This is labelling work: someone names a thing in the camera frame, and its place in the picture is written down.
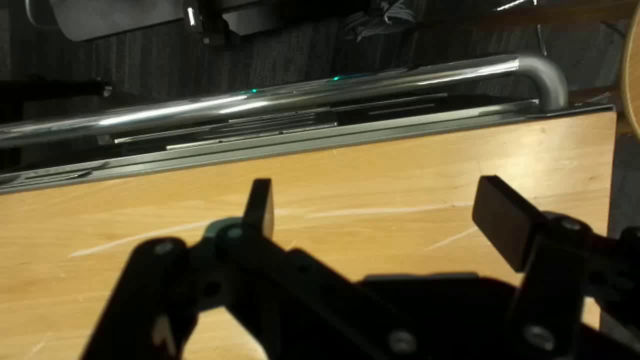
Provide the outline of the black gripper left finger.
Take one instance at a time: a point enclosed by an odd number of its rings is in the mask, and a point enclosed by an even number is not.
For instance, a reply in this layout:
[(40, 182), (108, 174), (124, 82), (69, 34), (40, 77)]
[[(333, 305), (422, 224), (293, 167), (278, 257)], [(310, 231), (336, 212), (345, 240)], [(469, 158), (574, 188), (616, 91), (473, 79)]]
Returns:
[(252, 182), (241, 222), (261, 238), (269, 238), (274, 233), (274, 197), (269, 177), (256, 177)]

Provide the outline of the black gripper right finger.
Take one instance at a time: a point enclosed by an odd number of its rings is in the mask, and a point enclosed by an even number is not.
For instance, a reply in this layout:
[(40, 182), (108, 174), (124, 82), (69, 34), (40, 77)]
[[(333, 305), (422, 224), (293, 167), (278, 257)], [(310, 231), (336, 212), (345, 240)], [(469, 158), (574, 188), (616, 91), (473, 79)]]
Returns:
[(541, 212), (500, 175), (481, 175), (475, 185), (471, 219), (514, 271), (529, 257), (534, 227)]

